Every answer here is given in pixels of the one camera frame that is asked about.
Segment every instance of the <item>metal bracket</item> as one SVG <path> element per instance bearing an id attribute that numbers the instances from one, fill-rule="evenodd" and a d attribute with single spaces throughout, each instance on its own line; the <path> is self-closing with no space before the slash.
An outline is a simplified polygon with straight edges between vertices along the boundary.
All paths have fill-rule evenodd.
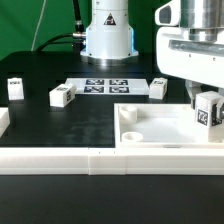
<path id="1" fill-rule="evenodd" d="M 191 108 L 195 109 L 195 100 L 196 100 L 196 95 L 201 93 L 201 83 L 198 82 L 193 82 L 193 81 L 189 81 L 186 80 L 185 81 L 185 86 L 188 92 L 188 95 L 191 99 Z"/>

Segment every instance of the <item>white edge barrier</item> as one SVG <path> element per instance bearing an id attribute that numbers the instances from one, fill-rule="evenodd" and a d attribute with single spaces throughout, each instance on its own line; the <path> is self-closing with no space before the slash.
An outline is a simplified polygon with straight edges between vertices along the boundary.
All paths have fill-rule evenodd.
<path id="1" fill-rule="evenodd" d="M 1 175 L 224 175 L 224 149 L 1 148 Z"/>

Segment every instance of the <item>black marking on cube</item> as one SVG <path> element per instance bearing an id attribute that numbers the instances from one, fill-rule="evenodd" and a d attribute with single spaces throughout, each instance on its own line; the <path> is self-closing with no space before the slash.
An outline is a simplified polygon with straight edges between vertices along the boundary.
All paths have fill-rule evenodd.
<path id="1" fill-rule="evenodd" d="M 104 85 L 104 79 L 87 79 L 86 80 L 86 85 L 96 85 L 96 86 L 100 86 L 100 85 Z"/>
<path id="2" fill-rule="evenodd" d="M 163 81 L 155 81 L 154 84 L 162 85 L 163 84 Z"/>
<path id="3" fill-rule="evenodd" d="M 57 91 L 66 91 L 66 90 L 68 90 L 68 88 L 63 88 L 63 87 L 57 88 Z"/>
<path id="4" fill-rule="evenodd" d="M 10 85 L 17 85 L 17 84 L 20 84 L 20 82 L 19 81 L 10 82 Z"/>
<path id="5" fill-rule="evenodd" d="M 110 85 L 111 86 L 127 86 L 128 85 L 128 80 L 110 80 Z"/>
<path id="6" fill-rule="evenodd" d="M 110 87 L 110 93 L 130 93 L 129 87 Z"/>
<path id="7" fill-rule="evenodd" d="M 208 112 L 198 110 L 197 120 L 199 123 L 207 126 L 208 125 Z"/>
<path id="8" fill-rule="evenodd" d="M 68 102 L 69 100 L 71 100 L 71 98 L 72 98 L 72 96 L 71 96 L 71 91 L 68 91 L 68 92 L 67 92 L 67 102 Z"/>
<path id="9" fill-rule="evenodd" d="M 84 93 L 104 93 L 104 87 L 102 86 L 86 86 Z"/>

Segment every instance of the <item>silver metal part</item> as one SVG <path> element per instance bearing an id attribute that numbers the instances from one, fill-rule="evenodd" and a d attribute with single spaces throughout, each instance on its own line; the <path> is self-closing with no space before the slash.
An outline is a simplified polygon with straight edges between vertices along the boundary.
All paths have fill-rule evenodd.
<path id="1" fill-rule="evenodd" d="M 181 0 L 180 27 L 189 28 L 189 40 L 215 42 L 222 26 L 222 0 Z"/>
<path id="2" fill-rule="evenodd" d="M 75 32 L 72 34 L 74 38 L 78 38 L 78 39 L 85 39 L 86 38 L 86 33 L 79 33 L 79 32 Z"/>
<path id="3" fill-rule="evenodd" d="M 201 83 L 186 80 L 185 86 L 186 86 L 188 95 L 191 99 L 191 108 L 195 109 L 196 95 L 199 93 L 202 93 Z"/>
<path id="4" fill-rule="evenodd" d="M 224 89 L 219 88 L 219 94 L 224 97 Z"/>
<path id="5" fill-rule="evenodd" d="M 82 25 L 83 23 L 82 23 L 82 20 L 77 20 L 77 21 L 75 21 L 75 25 Z"/>
<path id="6" fill-rule="evenodd" d="M 217 29 L 190 29 L 189 40 L 197 42 L 217 41 Z"/>
<path id="7" fill-rule="evenodd" d="M 120 66 L 120 65 L 126 65 L 131 63 L 137 63 L 138 56 L 130 56 L 128 58 L 118 60 L 118 59 L 92 58 L 92 57 L 81 55 L 81 61 L 94 64 L 94 65 L 100 65 L 100 66 Z"/>
<path id="8" fill-rule="evenodd" d="M 224 119 L 224 97 L 222 97 L 219 100 L 216 107 L 217 107 L 217 114 L 216 114 L 217 118 L 220 120 Z"/>

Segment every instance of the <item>white tray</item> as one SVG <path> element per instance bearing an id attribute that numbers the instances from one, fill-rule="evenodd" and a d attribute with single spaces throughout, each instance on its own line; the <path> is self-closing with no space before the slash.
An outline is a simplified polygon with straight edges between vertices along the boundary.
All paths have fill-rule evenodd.
<path id="1" fill-rule="evenodd" d="M 137 108 L 137 122 L 123 123 L 119 108 Z M 188 104 L 115 104 L 116 148 L 224 148 L 224 125 L 208 130 L 194 122 Z M 122 142 L 122 134 L 137 132 L 141 142 Z"/>

